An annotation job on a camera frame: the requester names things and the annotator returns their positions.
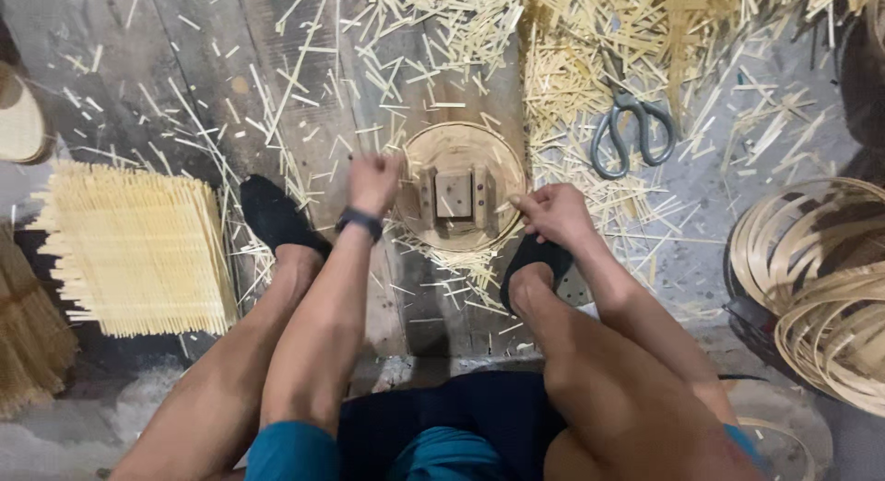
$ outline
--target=round wooden board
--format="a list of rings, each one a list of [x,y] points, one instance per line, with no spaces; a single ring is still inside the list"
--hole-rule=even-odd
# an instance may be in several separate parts
[[[469,122],[438,123],[415,134],[405,145],[408,165],[402,191],[396,197],[396,209],[406,227],[430,246],[455,252],[480,250],[505,237],[516,225],[519,213],[503,206],[507,197],[525,194],[528,180],[522,160],[503,137],[492,130]],[[420,215],[419,170],[434,166],[439,172],[470,169],[485,165],[495,181],[498,233],[489,237],[485,230],[447,221],[448,230],[428,228]]]
[[[43,148],[43,117],[34,95],[15,71],[0,62],[0,159],[27,163]]]

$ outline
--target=watch strap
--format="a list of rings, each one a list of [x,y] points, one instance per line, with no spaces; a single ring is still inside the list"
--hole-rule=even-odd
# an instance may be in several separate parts
[[[358,223],[359,225],[368,229],[369,234],[372,235],[373,242],[377,243],[378,240],[382,238],[384,227],[382,226],[381,219],[365,214],[358,209],[351,208],[350,206],[344,208],[344,211],[341,213],[341,217],[338,218],[336,231],[340,234],[341,231],[344,230],[344,227],[351,222]]]

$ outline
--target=gray floor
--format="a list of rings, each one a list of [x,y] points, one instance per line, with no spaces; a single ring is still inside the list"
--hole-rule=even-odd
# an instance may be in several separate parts
[[[848,127],[852,127],[854,135],[865,140],[863,134],[868,131],[864,129],[873,124],[868,119],[875,111],[869,107],[872,105],[844,106],[839,86],[831,82],[839,78],[835,73],[835,55],[830,54],[822,61],[826,54],[820,45],[820,35],[818,46],[813,48],[813,34],[803,34],[795,42],[790,41],[790,34],[788,29],[777,45],[766,50],[766,60],[745,56],[739,58],[737,64],[743,64],[761,83],[779,84],[781,89],[776,92],[777,97],[808,87],[803,99],[817,100],[815,105],[805,108],[813,118],[827,108],[824,126],[804,148],[815,150],[821,164],[807,158],[797,170],[794,181],[828,176],[834,168],[840,175],[882,176],[881,166],[877,164],[878,153],[863,147],[848,131]],[[752,52],[757,49],[752,44],[747,47]],[[719,149],[698,159],[687,157],[678,161],[684,148],[680,146],[674,158],[666,164],[665,187],[685,202],[697,201],[702,205],[702,211],[686,226],[687,236],[727,239],[736,216],[766,193],[776,190],[787,178],[787,172],[783,172],[771,176],[772,181],[767,183],[770,169],[797,138],[797,135],[791,135],[800,127],[795,121],[787,126],[784,135],[769,147],[758,164],[750,167],[758,169],[757,175],[740,177],[730,171],[725,181],[720,177],[722,149],[734,122],[734,112],[726,105],[741,111],[758,102],[758,93],[730,91],[738,82],[736,71],[724,79],[724,92],[710,113],[716,116],[716,120],[708,133]],[[785,89],[794,82],[789,91]],[[698,99],[694,104],[696,110],[703,105],[705,96]],[[846,120],[846,112],[857,116]],[[758,139],[766,125],[763,123],[748,138]],[[704,142],[702,149],[709,144]],[[740,147],[743,146],[739,145],[736,158],[744,156]],[[13,204],[19,223],[33,215],[38,208],[27,198],[28,193],[39,188],[49,173],[45,164],[20,168],[0,163],[0,215],[9,215]],[[652,225],[646,233],[667,233],[666,229],[657,227]],[[791,373],[779,365],[776,355],[748,347],[744,342],[746,337],[742,340],[736,336],[730,325],[734,321],[730,322],[725,312],[713,317],[694,315],[698,311],[718,308],[730,300],[723,274],[724,258],[724,245],[676,242],[662,245],[658,250],[658,280],[654,286],[658,298],[698,337],[719,365],[720,372],[765,377],[776,385],[796,387],[814,401],[833,432],[835,459],[826,479],[885,479],[885,419],[799,387],[801,383],[788,377]],[[360,393],[381,391],[404,383],[430,384],[437,382],[440,375],[476,369],[539,368],[536,352],[523,353],[506,361],[480,359],[427,363],[395,358],[384,362],[362,362],[354,387]],[[171,357],[140,362],[139,371],[125,379],[87,373],[92,377],[76,382],[56,402],[34,408],[13,422],[0,424],[0,477],[94,479],[97,469],[112,466],[136,439],[187,363]],[[426,375],[422,374],[422,369],[426,370]],[[790,475],[781,475],[781,481],[790,481],[793,478]]]

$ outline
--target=black shoe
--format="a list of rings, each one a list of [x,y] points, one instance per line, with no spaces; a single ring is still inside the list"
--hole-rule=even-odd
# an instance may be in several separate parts
[[[501,304],[511,314],[516,315],[513,309],[510,308],[510,278],[525,265],[538,261],[546,263],[553,270],[553,291],[556,291],[559,287],[559,281],[562,280],[566,272],[572,267],[574,258],[571,253],[556,243],[544,241],[542,244],[538,244],[537,234],[525,234],[522,242],[519,243],[519,249],[516,250],[513,260],[507,266],[507,271],[504,272],[503,282],[501,283]]]
[[[242,215],[252,233],[276,255],[279,245],[313,248],[326,260],[332,245],[311,227],[295,200],[262,176],[248,176],[240,184]]]

